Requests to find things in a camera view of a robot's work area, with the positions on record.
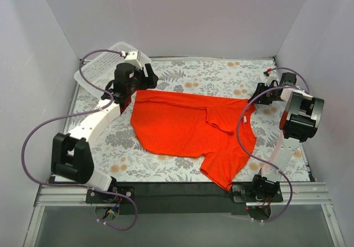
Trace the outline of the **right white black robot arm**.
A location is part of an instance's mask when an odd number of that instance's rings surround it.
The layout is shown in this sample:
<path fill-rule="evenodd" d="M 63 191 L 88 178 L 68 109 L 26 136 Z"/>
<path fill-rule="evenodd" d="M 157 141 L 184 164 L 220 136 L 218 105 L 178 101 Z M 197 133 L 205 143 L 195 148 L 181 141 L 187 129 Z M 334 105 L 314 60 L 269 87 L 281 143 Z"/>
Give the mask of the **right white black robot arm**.
<path fill-rule="evenodd" d="M 296 75 L 282 73 L 280 80 L 264 72 L 265 83 L 257 85 L 251 100 L 255 104 L 270 105 L 274 101 L 286 103 L 279 123 L 280 136 L 277 145 L 259 173 L 253 177 L 250 195 L 256 200 L 271 200 L 280 194 L 281 169 L 285 169 L 295 151 L 308 139 L 313 138 L 319 128 L 324 108 L 324 99 L 294 88 Z"/>

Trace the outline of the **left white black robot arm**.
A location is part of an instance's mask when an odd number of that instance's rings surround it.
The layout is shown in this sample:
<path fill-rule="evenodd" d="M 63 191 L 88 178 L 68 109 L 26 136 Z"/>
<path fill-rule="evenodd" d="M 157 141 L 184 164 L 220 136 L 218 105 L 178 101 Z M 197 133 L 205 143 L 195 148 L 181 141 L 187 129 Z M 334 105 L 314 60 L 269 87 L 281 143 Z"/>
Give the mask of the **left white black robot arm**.
<path fill-rule="evenodd" d="M 67 134 L 58 133 L 53 138 L 51 172 L 96 190 L 111 191 L 116 180 L 95 167 L 90 145 L 124 112 L 136 91 L 154 89 L 157 82 L 150 63 L 142 67 L 117 64 L 94 112 Z"/>

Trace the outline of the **orange t-shirt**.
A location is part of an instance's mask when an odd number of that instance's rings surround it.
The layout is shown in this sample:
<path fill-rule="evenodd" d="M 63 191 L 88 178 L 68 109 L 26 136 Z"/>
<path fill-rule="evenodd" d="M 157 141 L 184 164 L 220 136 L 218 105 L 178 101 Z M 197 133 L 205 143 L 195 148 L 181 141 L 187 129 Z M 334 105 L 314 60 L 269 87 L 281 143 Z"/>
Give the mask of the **orange t-shirt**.
<path fill-rule="evenodd" d="M 247 164 L 257 138 L 255 106 L 246 99 L 140 90 L 131 125 L 142 147 L 158 155 L 198 158 L 200 171 L 228 191 Z"/>

